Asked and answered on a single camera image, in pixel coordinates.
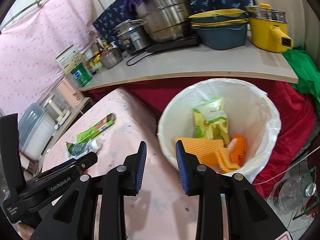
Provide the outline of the person's right hand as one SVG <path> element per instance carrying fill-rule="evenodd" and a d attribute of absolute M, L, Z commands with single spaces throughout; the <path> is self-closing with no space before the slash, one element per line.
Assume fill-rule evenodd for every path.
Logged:
<path fill-rule="evenodd" d="M 34 233 L 34 229 L 26 224 L 18 222 L 17 224 L 18 234 L 23 240 L 29 240 Z"/>

